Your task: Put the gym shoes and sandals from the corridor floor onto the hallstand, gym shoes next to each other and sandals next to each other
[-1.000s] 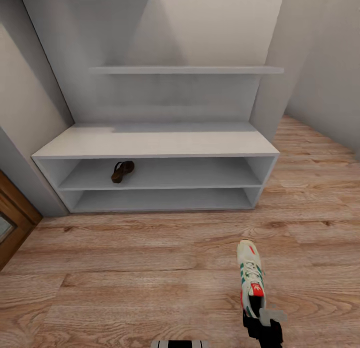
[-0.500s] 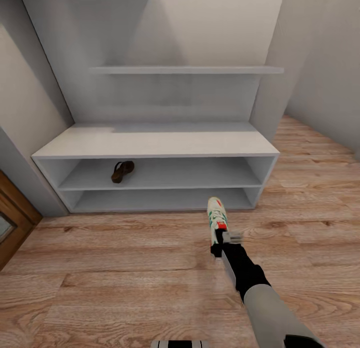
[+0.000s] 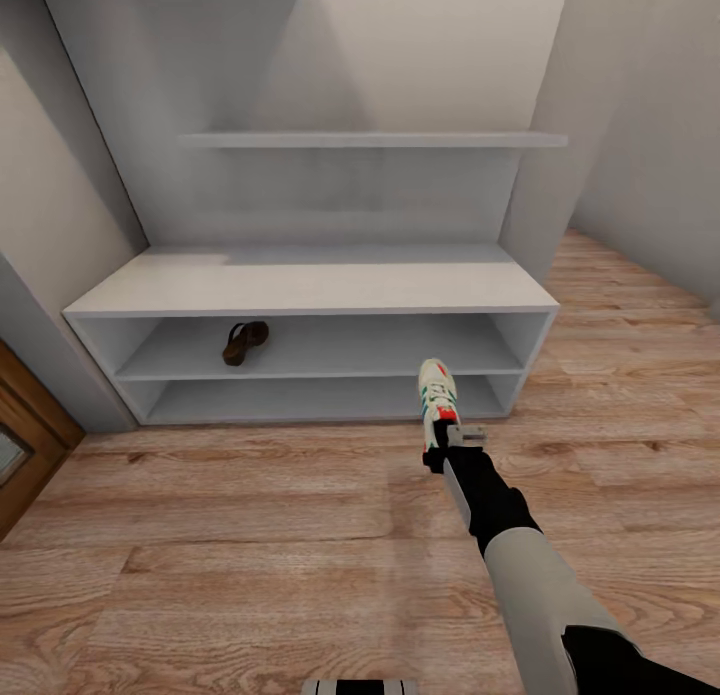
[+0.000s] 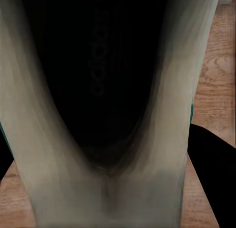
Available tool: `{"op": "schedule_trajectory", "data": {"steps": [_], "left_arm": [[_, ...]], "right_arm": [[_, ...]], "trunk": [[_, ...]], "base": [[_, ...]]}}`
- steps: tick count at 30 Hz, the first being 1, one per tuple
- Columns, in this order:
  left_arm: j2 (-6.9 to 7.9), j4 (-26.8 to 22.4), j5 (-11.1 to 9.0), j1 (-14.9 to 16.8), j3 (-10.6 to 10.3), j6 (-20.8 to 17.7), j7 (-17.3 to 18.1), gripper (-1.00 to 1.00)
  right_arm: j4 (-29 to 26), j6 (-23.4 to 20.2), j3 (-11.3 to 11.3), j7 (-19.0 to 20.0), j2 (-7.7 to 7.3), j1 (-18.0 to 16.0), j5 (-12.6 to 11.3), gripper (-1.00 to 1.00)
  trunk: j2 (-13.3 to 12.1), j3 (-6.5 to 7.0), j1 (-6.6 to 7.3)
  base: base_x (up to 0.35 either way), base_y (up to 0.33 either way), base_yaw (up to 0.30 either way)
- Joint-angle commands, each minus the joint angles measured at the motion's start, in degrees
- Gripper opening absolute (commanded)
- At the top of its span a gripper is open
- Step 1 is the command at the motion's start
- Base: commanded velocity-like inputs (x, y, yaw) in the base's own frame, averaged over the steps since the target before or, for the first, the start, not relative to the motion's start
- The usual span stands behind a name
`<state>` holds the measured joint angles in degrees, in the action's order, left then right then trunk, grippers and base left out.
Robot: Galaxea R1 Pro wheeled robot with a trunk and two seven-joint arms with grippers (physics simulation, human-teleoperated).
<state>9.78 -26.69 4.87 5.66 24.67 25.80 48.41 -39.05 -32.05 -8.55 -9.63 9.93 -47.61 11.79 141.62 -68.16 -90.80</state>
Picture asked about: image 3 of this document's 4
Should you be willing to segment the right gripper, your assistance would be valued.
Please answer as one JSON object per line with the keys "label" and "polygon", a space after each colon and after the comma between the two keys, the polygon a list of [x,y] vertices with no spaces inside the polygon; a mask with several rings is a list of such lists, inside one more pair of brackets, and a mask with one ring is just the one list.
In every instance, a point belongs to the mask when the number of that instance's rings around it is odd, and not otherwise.
{"label": "right gripper", "polygon": [[433,473],[442,473],[445,458],[455,450],[455,446],[448,448],[430,448],[428,452],[423,453],[423,464],[431,468]]}

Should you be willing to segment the sandal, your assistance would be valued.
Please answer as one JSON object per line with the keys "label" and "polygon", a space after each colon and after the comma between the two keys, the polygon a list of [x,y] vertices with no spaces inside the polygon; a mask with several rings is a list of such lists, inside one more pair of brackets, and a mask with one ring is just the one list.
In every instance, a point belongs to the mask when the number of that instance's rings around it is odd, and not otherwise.
{"label": "sandal", "polygon": [[227,366],[239,367],[245,359],[246,351],[253,346],[264,344],[269,335],[266,322],[237,324],[230,331],[227,349],[222,353]]}

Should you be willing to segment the gym shoe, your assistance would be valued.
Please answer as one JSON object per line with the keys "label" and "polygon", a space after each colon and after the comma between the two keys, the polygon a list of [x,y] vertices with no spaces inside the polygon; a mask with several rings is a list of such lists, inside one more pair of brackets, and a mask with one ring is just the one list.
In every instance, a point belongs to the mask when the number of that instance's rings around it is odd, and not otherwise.
{"label": "gym shoe", "polygon": [[457,391],[449,367],[439,359],[427,359],[419,375],[419,395],[423,401],[425,423],[424,451],[448,448],[447,426],[462,426],[457,407]]}

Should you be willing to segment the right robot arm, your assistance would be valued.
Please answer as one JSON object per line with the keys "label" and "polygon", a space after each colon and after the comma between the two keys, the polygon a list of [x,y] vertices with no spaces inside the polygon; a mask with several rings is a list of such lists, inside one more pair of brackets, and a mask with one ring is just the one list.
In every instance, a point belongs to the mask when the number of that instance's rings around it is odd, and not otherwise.
{"label": "right robot arm", "polygon": [[477,536],[527,695],[720,695],[720,688],[651,662],[581,582],[494,469],[481,424],[447,426],[448,448],[423,464],[443,473]]}

